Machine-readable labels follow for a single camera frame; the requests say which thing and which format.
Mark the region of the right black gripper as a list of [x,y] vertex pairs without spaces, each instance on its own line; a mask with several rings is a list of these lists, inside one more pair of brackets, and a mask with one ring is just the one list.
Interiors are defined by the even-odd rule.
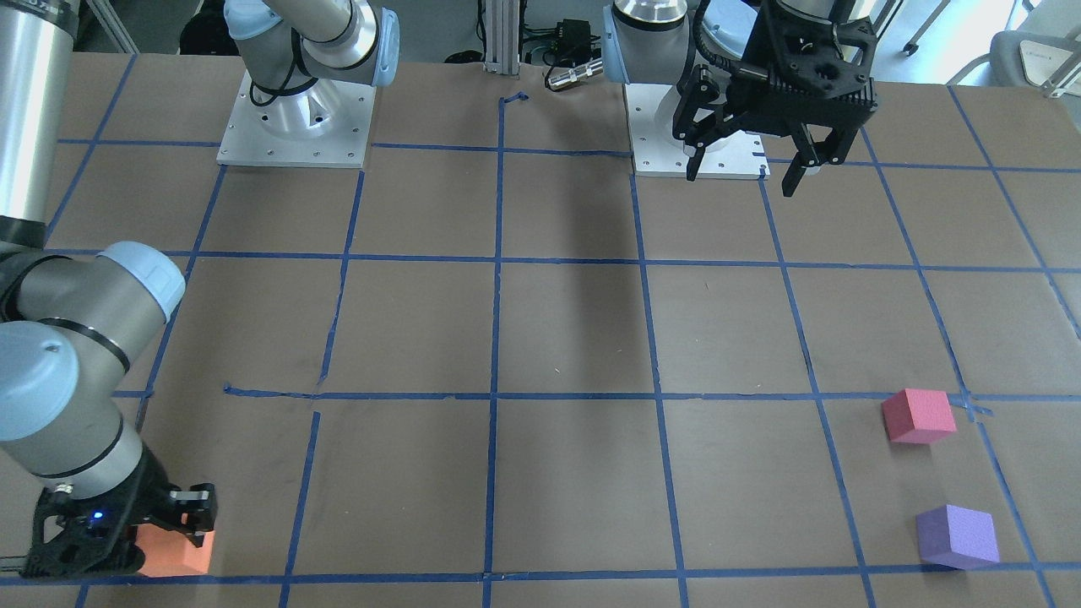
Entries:
[[32,517],[30,550],[19,576],[35,580],[126,576],[145,563],[136,539],[143,524],[183,536],[215,531],[215,485],[173,487],[148,448],[135,470],[114,489],[91,499],[44,490]]

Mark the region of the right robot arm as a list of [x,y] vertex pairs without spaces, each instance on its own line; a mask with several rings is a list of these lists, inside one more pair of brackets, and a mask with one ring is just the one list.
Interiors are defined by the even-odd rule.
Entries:
[[[361,168],[400,19],[368,1],[227,1],[246,62],[221,166]],[[46,194],[77,1],[3,3],[3,451],[42,485],[30,548],[3,571],[61,580],[203,576],[217,495],[182,489],[112,395],[186,289],[154,247],[46,252]]]

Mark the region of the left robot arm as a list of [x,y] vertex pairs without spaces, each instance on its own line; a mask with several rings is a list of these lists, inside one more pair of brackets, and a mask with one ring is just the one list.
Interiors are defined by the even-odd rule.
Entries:
[[723,45],[723,16],[709,1],[615,1],[605,8],[602,58],[609,80],[671,85],[667,141],[678,170],[698,179],[708,153],[734,136],[791,138],[780,191],[795,195],[822,166],[841,166],[879,108],[872,77],[877,32],[858,1],[745,1],[740,45]]

